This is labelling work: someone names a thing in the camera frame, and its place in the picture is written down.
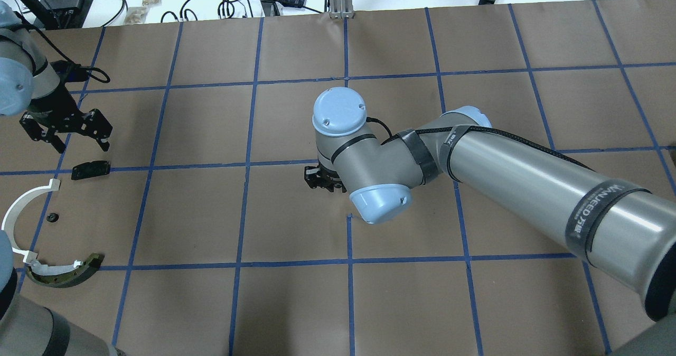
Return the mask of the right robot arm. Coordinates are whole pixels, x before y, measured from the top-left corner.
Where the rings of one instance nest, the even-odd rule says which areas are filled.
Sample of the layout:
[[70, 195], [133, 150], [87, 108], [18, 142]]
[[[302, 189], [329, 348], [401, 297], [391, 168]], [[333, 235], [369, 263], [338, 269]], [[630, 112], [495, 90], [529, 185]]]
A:
[[478, 108], [443, 113], [380, 142], [362, 96], [331, 87], [314, 102], [310, 188], [340, 190], [369, 224], [404, 212], [411, 191], [447, 175], [521, 217], [638, 293], [649, 329], [616, 355], [674, 355], [674, 202], [492, 124]]

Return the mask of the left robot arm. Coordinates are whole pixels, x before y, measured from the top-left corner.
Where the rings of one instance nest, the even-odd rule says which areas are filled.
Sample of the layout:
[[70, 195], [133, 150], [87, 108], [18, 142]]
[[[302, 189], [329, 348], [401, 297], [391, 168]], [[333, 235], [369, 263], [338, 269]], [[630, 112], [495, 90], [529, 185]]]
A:
[[[31, 140], [65, 151], [59, 134], [90, 137], [107, 151], [112, 126], [97, 109], [83, 113], [65, 86], [68, 73], [54, 70], [31, 38], [30, 24], [2, 3], [2, 116], [20, 115]], [[21, 255], [26, 274], [37, 284], [53, 288], [76, 286], [99, 271], [104, 256], [91, 254], [70, 265], [40, 263], [34, 251], [15, 243], [15, 223], [35, 198], [60, 189], [60, 180], [20, 195], [2, 221], [2, 355], [123, 355], [125, 352], [60, 313], [39, 305], [18, 291], [14, 255]]]

